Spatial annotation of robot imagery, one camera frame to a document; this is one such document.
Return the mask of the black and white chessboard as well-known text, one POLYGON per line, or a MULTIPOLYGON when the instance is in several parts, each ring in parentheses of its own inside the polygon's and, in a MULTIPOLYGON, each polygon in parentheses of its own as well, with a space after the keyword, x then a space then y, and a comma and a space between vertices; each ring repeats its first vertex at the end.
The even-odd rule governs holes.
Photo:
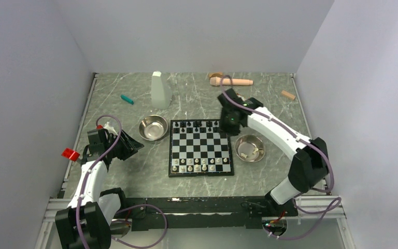
POLYGON ((169 177, 233 175, 231 140, 219 119, 170 121, 169 177))

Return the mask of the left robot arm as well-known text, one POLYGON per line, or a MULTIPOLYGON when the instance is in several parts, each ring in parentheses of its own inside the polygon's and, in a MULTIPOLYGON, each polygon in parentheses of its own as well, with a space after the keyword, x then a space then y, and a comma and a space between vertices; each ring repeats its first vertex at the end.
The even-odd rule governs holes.
POLYGON ((124 161, 144 147, 109 126, 89 131, 88 140, 75 194, 67 208, 55 215, 62 248, 110 248, 110 224, 129 207, 121 188, 103 190, 103 183, 113 159, 124 161))

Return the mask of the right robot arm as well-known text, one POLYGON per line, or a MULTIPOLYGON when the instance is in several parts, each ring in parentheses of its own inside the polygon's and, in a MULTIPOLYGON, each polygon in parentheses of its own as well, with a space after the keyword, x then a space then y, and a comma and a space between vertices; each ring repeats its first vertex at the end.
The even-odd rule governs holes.
POLYGON ((287 177, 266 194, 265 209, 278 215, 292 198, 311 190, 330 173, 326 143, 296 132, 276 118, 255 98, 244 100, 233 89, 218 96, 222 109, 220 130, 228 135, 240 134, 249 127, 270 140, 291 160, 287 177))

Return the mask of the steel bowl with chess pieces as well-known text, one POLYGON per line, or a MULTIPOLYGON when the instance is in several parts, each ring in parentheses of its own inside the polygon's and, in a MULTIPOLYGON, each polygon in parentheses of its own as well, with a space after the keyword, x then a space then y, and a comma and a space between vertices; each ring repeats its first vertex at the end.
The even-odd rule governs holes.
POLYGON ((235 142, 235 151, 242 161, 255 163, 264 158, 265 146, 257 136, 243 135, 235 142))

